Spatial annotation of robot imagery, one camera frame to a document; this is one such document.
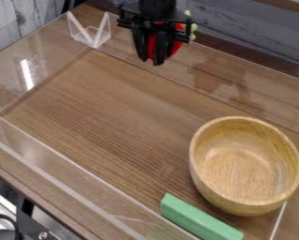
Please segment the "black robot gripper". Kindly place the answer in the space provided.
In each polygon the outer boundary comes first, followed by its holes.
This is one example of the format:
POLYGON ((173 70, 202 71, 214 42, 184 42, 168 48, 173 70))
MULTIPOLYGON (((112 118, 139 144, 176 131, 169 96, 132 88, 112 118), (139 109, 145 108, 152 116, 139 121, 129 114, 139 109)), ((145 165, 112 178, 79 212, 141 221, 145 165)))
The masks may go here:
MULTIPOLYGON (((131 29, 133 46, 137 57, 148 60, 148 35, 145 29, 151 30, 152 22, 159 20, 185 21, 184 12, 176 9, 176 0, 132 0, 123 2, 116 6, 117 25, 131 29)), ((168 33, 163 25, 156 26, 155 46, 153 46, 153 64, 164 64, 168 46, 168 33)))

